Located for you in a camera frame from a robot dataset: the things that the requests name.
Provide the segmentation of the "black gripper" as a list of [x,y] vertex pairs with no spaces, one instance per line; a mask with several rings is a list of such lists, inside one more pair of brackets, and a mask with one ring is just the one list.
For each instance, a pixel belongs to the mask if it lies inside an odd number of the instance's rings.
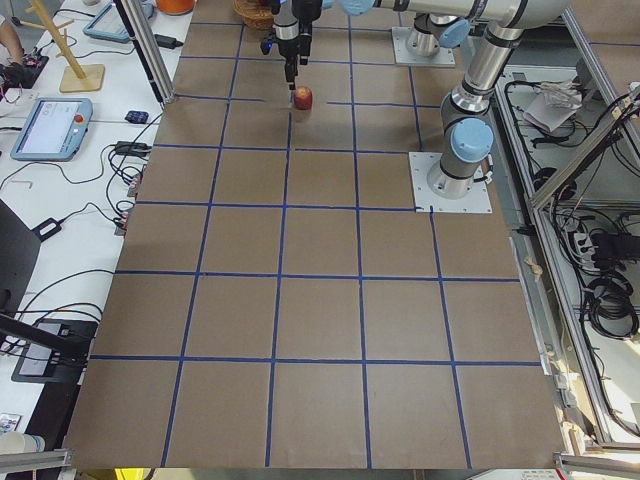
[[268,55],[274,45],[284,58],[285,79],[290,90],[296,89],[298,64],[306,65],[311,51],[314,2],[303,0],[267,1],[273,15],[273,27],[261,40],[260,49]]

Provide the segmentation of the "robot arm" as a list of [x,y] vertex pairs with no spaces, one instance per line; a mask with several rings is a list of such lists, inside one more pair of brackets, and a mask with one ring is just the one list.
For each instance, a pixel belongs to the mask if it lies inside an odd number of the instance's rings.
[[[284,74],[288,88],[296,89],[298,67],[308,63],[313,40],[313,23],[332,8],[333,1],[267,1],[273,15],[273,26],[263,37],[260,50],[268,55],[273,47],[284,58]],[[466,39],[470,22],[462,17],[418,13],[406,47],[429,57],[440,49],[453,49]]]
[[548,24],[567,8],[566,1],[342,1],[352,16],[373,8],[412,11],[426,16],[427,33],[441,47],[453,48],[468,35],[471,22],[489,22],[463,79],[441,104],[444,148],[427,175],[437,195],[460,199],[474,182],[478,166],[494,141],[484,121],[490,96],[513,50],[526,30]]

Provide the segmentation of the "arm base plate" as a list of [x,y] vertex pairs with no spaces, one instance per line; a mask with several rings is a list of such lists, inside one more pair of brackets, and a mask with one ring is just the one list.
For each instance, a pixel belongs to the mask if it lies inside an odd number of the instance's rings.
[[434,36],[413,27],[393,27],[391,30],[394,59],[397,65],[454,68],[452,49],[441,47]]
[[441,169],[439,152],[410,152],[409,169],[414,209],[422,213],[491,214],[488,192],[493,164],[487,172],[481,166],[474,176],[453,179]]

